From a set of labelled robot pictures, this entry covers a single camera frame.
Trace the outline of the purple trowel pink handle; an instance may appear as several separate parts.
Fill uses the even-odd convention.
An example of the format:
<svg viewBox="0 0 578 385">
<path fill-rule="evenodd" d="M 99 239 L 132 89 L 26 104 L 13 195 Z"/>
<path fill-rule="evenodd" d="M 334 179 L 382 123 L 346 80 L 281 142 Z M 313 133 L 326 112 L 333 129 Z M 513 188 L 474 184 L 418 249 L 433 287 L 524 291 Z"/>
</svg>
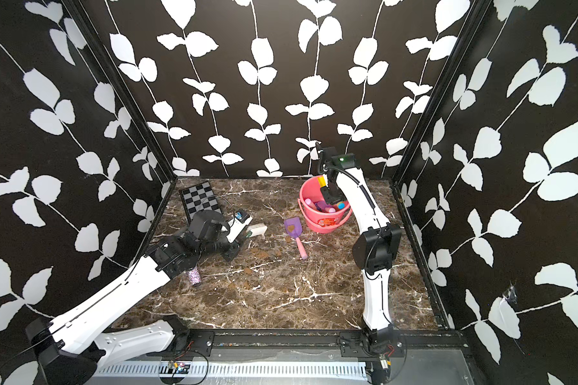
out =
<svg viewBox="0 0 578 385">
<path fill-rule="evenodd" d="M 308 254 L 300 240 L 300 235 L 303 231 L 300 219 L 298 217 L 287 218 L 284 220 L 284 226 L 287 235 L 289 235 L 295 241 L 298 251 L 300 252 L 300 258 L 302 260 L 307 260 Z"/>
<path fill-rule="evenodd" d="M 304 199 L 305 204 L 310 207 L 313 210 L 318 210 L 318 208 L 316 207 L 315 203 L 310 199 L 310 198 L 305 198 Z"/>
<path fill-rule="evenodd" d="M 335 213 L 337 211 L 333 205 L 329 205 L 325 201 L 318 201 L 315 205 L 322 213 Z"/>
</svg>

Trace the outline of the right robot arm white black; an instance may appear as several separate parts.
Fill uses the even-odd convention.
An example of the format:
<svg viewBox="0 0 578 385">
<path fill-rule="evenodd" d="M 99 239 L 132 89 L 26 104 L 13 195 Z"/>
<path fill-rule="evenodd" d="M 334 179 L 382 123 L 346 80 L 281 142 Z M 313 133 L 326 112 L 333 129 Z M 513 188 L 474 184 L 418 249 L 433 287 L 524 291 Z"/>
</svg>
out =
<svg viewBox="0 0 578 385">
<path fill-rule="evenodd" d="M 364 280 L 363 344 L 371 353 L 382 352 L 395 344 L 389 285 L 402 230 L 379 208 L 353 154 L 339 154 L 334 147 L 320 145 L 316 152 L 324 200 L 330 205 L 348 202 L 358 224 L 360 236 L 352 254 Z"/>
</svg>

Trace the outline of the pink plastic bucket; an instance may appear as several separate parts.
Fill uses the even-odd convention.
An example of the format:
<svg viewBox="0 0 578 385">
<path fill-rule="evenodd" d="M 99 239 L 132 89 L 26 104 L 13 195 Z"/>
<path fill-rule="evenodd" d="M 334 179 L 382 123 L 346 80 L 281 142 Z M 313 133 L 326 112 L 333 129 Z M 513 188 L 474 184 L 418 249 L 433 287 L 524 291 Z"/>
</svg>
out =
<svg viewBox="0 0 578 385">
<path fill-rule="evenodd" d="M 330 234 L 340 228 L 353 212 L 347 201 L 328 204 L 320 190 L 320 177 L 317 176 L 302 184 L 298 203 L 308 228 L 318 234 Z"/>
</svg>

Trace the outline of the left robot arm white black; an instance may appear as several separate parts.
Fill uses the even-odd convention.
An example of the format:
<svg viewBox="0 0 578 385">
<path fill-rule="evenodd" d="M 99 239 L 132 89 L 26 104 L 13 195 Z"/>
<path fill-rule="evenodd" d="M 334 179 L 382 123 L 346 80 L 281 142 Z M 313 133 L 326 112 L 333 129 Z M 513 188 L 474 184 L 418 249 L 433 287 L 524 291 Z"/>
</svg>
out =
<svg viewBox="0 0 578 385">
<path fill-rule="evenodd" d="M 149 353 L 184 351 L 189 327 L 176 315 L 143 327 L 109 332 L 120 316 L 172 279 L 194 272 L 202 258 L 221 254 L 232 261 L 239 236 L 251 223 L 239 210 L 230 220 L 213 210 L 195 213 L 188 226 L 163 237 L 121 276 L 50 322 L 26 328 L 45 381 L 84 384 L 101 369 Z"/>
</svg>

